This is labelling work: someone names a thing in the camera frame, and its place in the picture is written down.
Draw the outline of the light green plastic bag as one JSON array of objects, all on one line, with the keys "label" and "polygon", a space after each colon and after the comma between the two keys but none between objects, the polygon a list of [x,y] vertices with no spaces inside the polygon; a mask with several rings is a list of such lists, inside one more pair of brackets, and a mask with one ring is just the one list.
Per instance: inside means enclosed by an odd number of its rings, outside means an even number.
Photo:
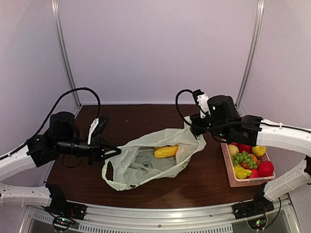
[{"label": "light green plastic bag", "polygon": [[[156,147],[164,146],[178,146],[178,150],[168,158],[156,158]],[[155,179],[174,178],[205,146],[204,137],[195,137],[188,125],[146,134],[121,146],[119,155],[106,160],[102,178],[117,191],[134,189]]]}]

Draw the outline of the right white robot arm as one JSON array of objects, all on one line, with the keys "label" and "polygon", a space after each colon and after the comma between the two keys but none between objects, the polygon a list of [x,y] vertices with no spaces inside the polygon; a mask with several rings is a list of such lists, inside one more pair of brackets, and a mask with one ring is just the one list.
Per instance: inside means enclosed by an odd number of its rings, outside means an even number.
[{"label": "right white robot arm", "polygon": [[271,146],[306,155],[297,166],[275,180],[269,181],[259,196],[249,203],[253,214],[260,214],[268,201],[274,201],[304,184],[311,183],[311,131],[275,123],[260,116],[240,116],[230,96],[209,98],[201,90],[192,94],[200,113],[192,115],[195,136],[210,133],[221,142],[249,146]]}]

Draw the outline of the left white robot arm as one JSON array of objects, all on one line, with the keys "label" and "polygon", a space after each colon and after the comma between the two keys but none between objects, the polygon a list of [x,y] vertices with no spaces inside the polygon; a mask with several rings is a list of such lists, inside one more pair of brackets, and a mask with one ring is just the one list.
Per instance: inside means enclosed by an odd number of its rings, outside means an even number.
[{"label": "left white robot arm", "polygon": [[[119,155],[121,149],[98,137],[109,122],[105,116],[96,118],[89,128],[87,139],[80,137],[75,125],[75,116],[70,112],[59,112],[49,118],[49,128],[36,134],[11,152],[0,157],[0,179],[32,168],[41,167],[58,159],[60,155],[85,157],[89,165]],[[60,216],[70,211],[70,205],[57,185],[22,187],[0,185],[0,204],[43,206],[56,211]]]}]

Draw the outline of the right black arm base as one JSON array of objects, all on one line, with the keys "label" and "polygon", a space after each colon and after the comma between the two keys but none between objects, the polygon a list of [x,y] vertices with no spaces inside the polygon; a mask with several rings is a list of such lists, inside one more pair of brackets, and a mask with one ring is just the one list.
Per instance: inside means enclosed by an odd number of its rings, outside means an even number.
[{"label": "right black arm base", "polygon": [[264,197],[264,187],[265,184],[259,187],[252,200],[232,205],[235,219],[247,218],[248,226],[255,231],[263,231],[269,226],[267,213],[275,209],[273,202]]}]

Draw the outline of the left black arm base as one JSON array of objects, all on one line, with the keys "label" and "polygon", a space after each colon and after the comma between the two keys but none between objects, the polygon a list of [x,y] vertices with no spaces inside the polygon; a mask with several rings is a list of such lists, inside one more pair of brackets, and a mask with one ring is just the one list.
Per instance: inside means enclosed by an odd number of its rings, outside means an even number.
[{"label": "left black arm base", "polygon": [[87,206],[80,203],[68,201],[62,189],[55,184],[46,184],[50,192],[51,203],[43,209],[52,217],[52,226],[57,232],[67,231],[76,220],[84,220]]}]

